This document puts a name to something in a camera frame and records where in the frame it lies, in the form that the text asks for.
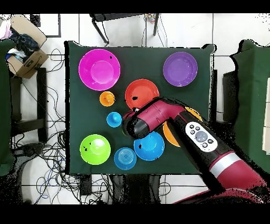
floor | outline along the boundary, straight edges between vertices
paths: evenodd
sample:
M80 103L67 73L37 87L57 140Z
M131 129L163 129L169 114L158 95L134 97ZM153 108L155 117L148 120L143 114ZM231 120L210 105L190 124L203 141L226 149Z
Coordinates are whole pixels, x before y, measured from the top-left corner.
M64 59L65 40L75 41L85 46L104 46L104 43L91 23L89 14L61 14L61 22L58 24L57 14L41 14L40 29L49 36L41 49L48 54L52 60L48 59L42 67L51 70L61 60ZM214 57L214 68L218 71L217 87L217 119L223 119L223 90L222 77L226 72L235 70L235 65L229 55L236 53L238 44L243 39L253 39L260 45L270 43L270 14L220 14L220 13L201 13L201 14L162 14L163 26L167 34L168 47L193 47L199 48L207 43L217 45L217 51ZM165 32L161 21L158 23L158 35L153 36L153 24L147 22L147 35L143 32L145 22L143 15L129 18L121 18L113 21L104 22L107 36L110 40L109 46L145 46L147 36L147 47L163 47L165 43ZM29 80L23 80L30 93L36 97L36 76ZM55 89L59 95L57 111L60 115L65 115L65 68L64 66L54 72L47 74L47 85ZM48 92L56 98L56 93L49 89ZM36 101L22 86L22 116L23 119L36 119ZM48 111L51 116L48 121L48 127L58 120L53 109L54 102L48 95ZM65 130L64 122L56 122L58 130ZM49 136L55 133L55 127L49 128ZM25 138L21 140L22 144L37 142L37 131L28 132ZM50 140L51 144L57 141L56 137ZM24 199L37 200L40 194L37 188L42 188L41 176L48 174L49 168L46 162L41 158L35 158L27 163L22 177L22 191ZM100 175L93 175L93 182L100 179ZM99 191L102 181L93 184L93 191ZM160 180L161 203L174 203L185 197L203 192L208 188L197 175L163 175ZM58 199L53 204L77 204L79 203L72 192L66 189L60 189L59 185L50 183L47 187L44 198L41 198L38 204L50 204L50 198L58 193ZM102 199L107 200L108 193L104 192Z

small blue bowl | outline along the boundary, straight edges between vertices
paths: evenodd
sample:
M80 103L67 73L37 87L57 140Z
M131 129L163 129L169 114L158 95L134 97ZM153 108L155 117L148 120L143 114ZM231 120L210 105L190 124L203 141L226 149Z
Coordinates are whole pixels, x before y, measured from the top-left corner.
M120 148L114 155L114 163L121 170L130 170L135 166L136 161L136 153L131 148Z
M157 132L151 132L142 139L134 141L136 154L146 161L153 161L159 158L164 152L164 140Z
M118 127L119 125L121 125L121 122L122 122L122 117L119 113L111 112L108 114L107 123L111 127Z

button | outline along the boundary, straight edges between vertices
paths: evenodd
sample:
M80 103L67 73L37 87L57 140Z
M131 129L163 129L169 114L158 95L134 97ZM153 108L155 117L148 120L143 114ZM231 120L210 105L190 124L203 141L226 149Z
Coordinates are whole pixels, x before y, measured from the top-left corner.
M195 139L198 141L198 142L204 142L206 141L207 139L207 134L203 131L198 131L195 135Z

chair leg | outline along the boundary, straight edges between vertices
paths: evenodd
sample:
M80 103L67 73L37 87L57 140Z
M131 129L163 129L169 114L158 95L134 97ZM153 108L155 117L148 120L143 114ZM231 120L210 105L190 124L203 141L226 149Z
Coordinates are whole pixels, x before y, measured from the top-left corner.
M156 13L156 19L155 19L155 24L154 24L154 36L156 36L157 33L157 27L158 27L158 17L159 17L159 13Z
M101 31L100 31L99 27L97 26L97 24L96 24L94 18L92 19L92 23L93 23L95 29L97 30L97 32L99 33L99 35L101 36L101 38L103 39L104 43L105 43L105 44L109 44L109 41L107 41L107 40L105 39L104 35L101 33Z

dark green tablecloth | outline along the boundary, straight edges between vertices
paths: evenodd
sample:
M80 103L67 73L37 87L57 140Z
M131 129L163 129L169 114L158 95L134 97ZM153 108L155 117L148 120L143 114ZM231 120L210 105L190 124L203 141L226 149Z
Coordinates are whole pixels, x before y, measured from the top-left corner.
M6 62L6 54L13 47L15 43L12 40L0 41L0 176L8 174L14 161L10 150L12 105Z
M128 171L118 169L113 161L115 152L121 147L133 148L133 140L123 135L120 126L112 128L107 125L106 117L112 111L117 111L123 116L129 110L124 100L127 86L136 79L145 78L156 84L160 96L178 98L207 119L210 90L210 54L214 51L214 45L208 45L204 49L104 48L118 58L121 66L118 82L108 90L115 95L115 103L111 107L102 106L99 102L101 92L86 87L79 77L78 66L81 58L95 48L78 46L74 42L68 42L65 47L66 50L67 48L69 50L70 67L70 173L198 173L183 150L171 145L165 139L162 128L158 132L165 140L165 151L159 159L147 162L137 157L134 168ZM190 53L198 64L198 74L195 80L186 87L174 87L167 83L163 76L163 64L166 58L178 51ZM111 145L111 155L101 165L90 165L81 159L80 144L85 137L91 134L103 135Z
M270 174L270 156L262 150L270 48L256 46L253 41L246 40L241 52L233 58L237 62L239 80L235 143Z

